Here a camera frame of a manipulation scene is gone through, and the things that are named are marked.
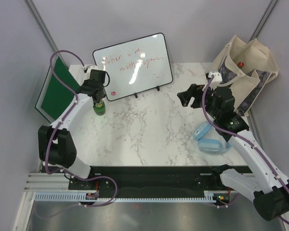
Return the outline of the green bottle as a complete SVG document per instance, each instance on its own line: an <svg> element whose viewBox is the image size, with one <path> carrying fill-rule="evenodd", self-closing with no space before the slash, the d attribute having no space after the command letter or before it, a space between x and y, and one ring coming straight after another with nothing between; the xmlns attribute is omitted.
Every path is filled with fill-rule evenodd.
<svg viewBox="0 0 289 231"><path fill-rule="evenodd" d="M98 116L102 116L105 114L105 111L106 111L106 106L105 106L105 103L103 100L100 100L100 102L96 103L94 106L93 106L93 110L95 111L95 113L98 115Z"/></svg>

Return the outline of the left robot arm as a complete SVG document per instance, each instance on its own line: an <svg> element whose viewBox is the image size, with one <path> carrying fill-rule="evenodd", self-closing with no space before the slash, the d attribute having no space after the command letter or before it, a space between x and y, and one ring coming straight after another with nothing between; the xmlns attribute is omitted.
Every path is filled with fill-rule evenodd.
<svg viewBox="0 0 289 231"><path fill-rule="evenodd" d="M41 126L38 130L39 158L45 163L58 166L72 176L79 177L79 183L85 189L92 189L96 177L90 174L91 167L77 157L77 149L72 132L79 121L100 103L106 96L105 83L110 83L106 71L98 70L96 66L87 71L88 79L75 91L72 102L64 112L49 126Z"/></svg>

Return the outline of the cola glass bottle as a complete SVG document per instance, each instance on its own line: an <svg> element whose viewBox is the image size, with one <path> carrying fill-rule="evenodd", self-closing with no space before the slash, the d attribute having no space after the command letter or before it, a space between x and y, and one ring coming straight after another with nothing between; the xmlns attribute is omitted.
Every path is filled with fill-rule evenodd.
<svg viewBox="0 0 289 231"><path fill-rule="evenodd" d="M242 69L244 67L244 63L243 62L239 62L237 64L237 66L238 66L239 69Z"/></svg>

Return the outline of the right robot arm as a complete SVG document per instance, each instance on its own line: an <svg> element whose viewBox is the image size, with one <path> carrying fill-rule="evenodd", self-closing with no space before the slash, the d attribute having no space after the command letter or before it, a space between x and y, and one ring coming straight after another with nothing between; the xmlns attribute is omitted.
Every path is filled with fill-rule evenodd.
<svg viewBox="0 0 289 231"><path fill-rule="evenodd" d="M202 108L208 123L243 158L254 174L247 178L229 165L213 170L211 184L215 189L225 186L248 198L258 214L271 221L289 212L289 177L269 159L255 140L245 120L235 112L235 98L228 87L212 90L192 84L177 93L183 107Z"/></svg>

